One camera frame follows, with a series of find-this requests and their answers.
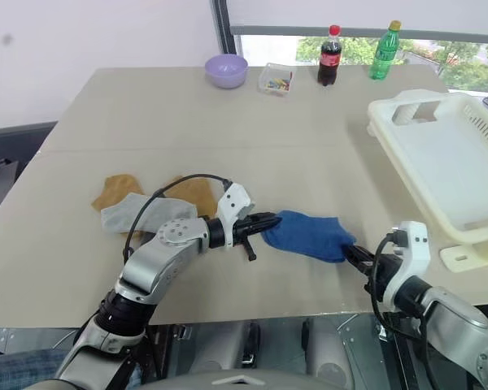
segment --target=window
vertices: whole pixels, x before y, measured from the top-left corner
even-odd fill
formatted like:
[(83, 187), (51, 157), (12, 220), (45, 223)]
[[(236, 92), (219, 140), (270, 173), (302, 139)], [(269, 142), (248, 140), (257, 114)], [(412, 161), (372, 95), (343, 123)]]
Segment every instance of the window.
[[(265, 63), (316, 65), (320, 47), (327, 37), (287, 37), (241, 35), (242, 55), (251, 66)], [(370, 64), (377, 38), (343, 37), (344, 65)], [(396, 63), (431, 66), (450, 90), (462, 90), (475, 96), (488, 95), (488, 44), (402, 39)]]

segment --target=yellow bottle cap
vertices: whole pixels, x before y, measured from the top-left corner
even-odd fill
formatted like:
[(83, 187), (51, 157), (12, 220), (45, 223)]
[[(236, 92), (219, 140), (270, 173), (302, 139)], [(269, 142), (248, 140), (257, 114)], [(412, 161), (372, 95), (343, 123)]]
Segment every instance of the yellow bottle cap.
[(401, 22), (399, 20), (393, 20), (390, 22), (389, 30), (399, 31), (401, 29)]

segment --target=cola bottle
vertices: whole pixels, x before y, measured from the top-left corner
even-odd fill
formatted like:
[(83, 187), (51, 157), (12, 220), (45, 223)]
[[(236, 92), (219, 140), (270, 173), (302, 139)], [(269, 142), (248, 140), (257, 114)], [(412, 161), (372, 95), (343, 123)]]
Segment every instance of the cola bottle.
[(340, 56), (342, 55), (342, 44), (338, 35), (340, 35), (340, 26), (333, 24), (329, 27), (329, 40), (321, 48), (318, 82), (323, 86), (334, 84), (336, 81)]

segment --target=red bottle cap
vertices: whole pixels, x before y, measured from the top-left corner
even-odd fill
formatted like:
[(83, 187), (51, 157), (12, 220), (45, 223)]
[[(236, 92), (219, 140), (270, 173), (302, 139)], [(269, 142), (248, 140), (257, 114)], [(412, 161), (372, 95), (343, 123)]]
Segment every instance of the red bottle cap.
[(340, 33), (340, 26), (333, 24), (331, 27), (329, 27), (330, 35), (338, 35), (339, 33)]

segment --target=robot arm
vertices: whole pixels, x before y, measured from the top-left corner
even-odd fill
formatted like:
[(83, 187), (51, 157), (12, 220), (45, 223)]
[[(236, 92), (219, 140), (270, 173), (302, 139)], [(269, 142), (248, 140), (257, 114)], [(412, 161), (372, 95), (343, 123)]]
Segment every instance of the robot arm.
[[(395, 253), (379, 257), (376, 280), (365, 289), (390, 311), (426, 321), (428, 342), (446, 358), (462, 366), (488, 388), (488, 318), (478, 309), (444, 288), (421, 279), (429, 264), (429, 247), (423, 223), (402, 223), (393, 233)], [(366, 249), (344, 249), (347, 260), (371, 276), (375, 256)]]
[(246, 190), (233, 183), (219, 200), (215, 219), (174, 219), (161, 226), (129, 257), (56, 378), (85, 389), (122, 388), (135, 367), (133, 352), (155, 308), (193, 258), (208, 248), (239, 244), (250, 260), (256, 258), (247, 237), (281, 219), (273, 213), (248, 215), (252, 207)]

